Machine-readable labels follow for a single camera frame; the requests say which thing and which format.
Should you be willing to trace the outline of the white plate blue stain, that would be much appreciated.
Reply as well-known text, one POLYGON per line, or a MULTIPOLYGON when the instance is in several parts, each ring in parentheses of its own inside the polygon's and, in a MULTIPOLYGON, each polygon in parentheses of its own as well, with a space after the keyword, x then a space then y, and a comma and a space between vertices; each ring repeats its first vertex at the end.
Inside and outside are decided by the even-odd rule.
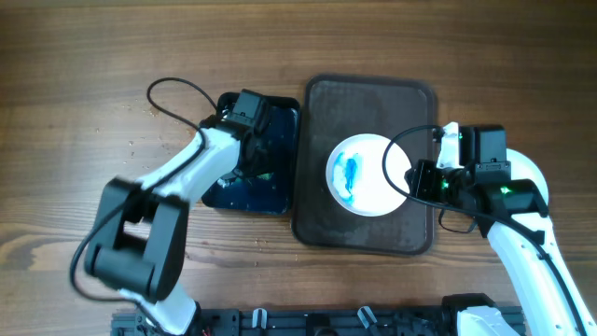
POLYGON ((409 187, 405 173, 411 168, 406 152, 388 138, 361 133, 340 142, 326 164, 326 183, 343 208, 363 217, 378 217, 395 211, 409 187))

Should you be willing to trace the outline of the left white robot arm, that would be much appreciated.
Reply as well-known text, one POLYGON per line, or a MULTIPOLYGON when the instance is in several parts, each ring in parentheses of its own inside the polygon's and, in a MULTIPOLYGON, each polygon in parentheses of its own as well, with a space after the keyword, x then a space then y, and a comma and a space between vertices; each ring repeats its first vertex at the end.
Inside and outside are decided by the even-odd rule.
POLYGON ((191 208, 232 176, 260 179, 275 168, 276 146, 247 127, 200 127, 156 171, 104 187, 94 225, 71 265, 118 292, 162 335, 200 333, 201 308, 179 282, 191 208))

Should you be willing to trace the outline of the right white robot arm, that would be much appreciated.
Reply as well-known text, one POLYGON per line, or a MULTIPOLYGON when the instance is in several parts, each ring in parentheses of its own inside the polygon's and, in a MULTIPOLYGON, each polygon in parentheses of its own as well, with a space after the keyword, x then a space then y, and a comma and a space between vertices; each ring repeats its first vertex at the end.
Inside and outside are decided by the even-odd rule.
POLYGON ((534 335, 593 335, 596 322, 555 240, 547 183, 517 151, 503 160, 420 160, 409 199, 472 217, 507 270, 534 335))

